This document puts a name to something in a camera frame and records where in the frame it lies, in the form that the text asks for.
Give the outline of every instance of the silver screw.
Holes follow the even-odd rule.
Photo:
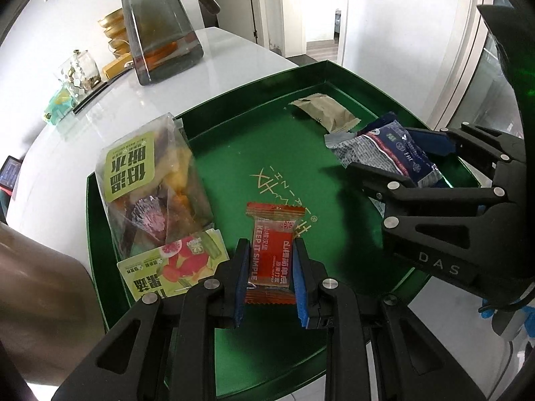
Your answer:
[[[204,288],[206,289],[216,289],[219,288],[221,283],[217,279],[208,279],[204,281]]]
[[[338,288],[338,281],[329,277],[323,280],[322,285],[325,289],[336,289]]]
[[[498,197],[504,197],[505,196],[505,190],[500,187],[494,187],[493,189],[494,194]]]
[[[387,229],[394,229],[397,225],[400,224],[400,219],[397,217],[387,217],[385,218],[383,224]]]
[[[151,305],[152,303],[155,303],[158,300],[158,294],[155,292],[147,292],[143,297],[141,297],[141,301],[145,303],[146,305]]]
[[[395,306],[398,304],[398,297],[394,294],[386,294],[386,296],[383,297],[383,303],[387,306]]]

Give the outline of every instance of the white tabletop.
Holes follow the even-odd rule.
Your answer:
[[[6,217],[10,227],[78,259],[90,272],[86,179],[101,149],[162,114],[178,116],[221,93],[295,67],[224,30],[196,33],[204,57],[193,68],[148,87],[130,71],[80,114],[43,129],[22,164]]]

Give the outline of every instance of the clear plastic bag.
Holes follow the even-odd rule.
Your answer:
[[[213,226],[181,120],[166,114],[98,159],[96,176],[121,260]]]

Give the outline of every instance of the blue gripper pad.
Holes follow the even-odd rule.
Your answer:
[[[245,245],[244,247],[240,245],[241,241],[242,240],[240,239],[236,250],[243,249],[243,251],[240,251],[240,253],[236,253],[234,255],[235,258],[242,258],[240,276],[236,285],[236,297],[234,303],[235,327],[239,327],[241,321],[243,320],[243,307],[245,304],[245,294],[247,293],[247,281],[249,279],[249,257],[251,253],[251,243],[249,242],[249,240],[244,240],[247,241],[247,245]]]
[[[307,309],[307,290],[304,284],[303,271],[301,270],[301,262],[299,261],[299,255],[297,247],[292,249],[292,277],[294,280],[294,293],[295,302],[298,308],[298,317],[301,320],[301,326],[306,327],[308,325],[308,309]]]

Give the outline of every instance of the tray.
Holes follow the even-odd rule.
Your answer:
[[[325,147],[324,128],[291,101],[326,93],[362,121],[389,111],[410,127],[424,128],[392,98],[340,66],[325,61],[244,85],[180,117],[190,139],[229,254],[250,237],[248,201],[303,204],[304,238],[311,259],[356,292],[396,290],[409,302],[428,276],[382,254],[381,217]],[[434,159],[453,186],[477,186],[456,158]],[[116,268],[116,255],[95,176],[88,178],[87,230],[93,277],[106,325],[128,310],[132,297]],[[325,372],[326,338],[303,330],[294,306],[247,306],[242,326],[216,330],[220,398],[272,400]]]

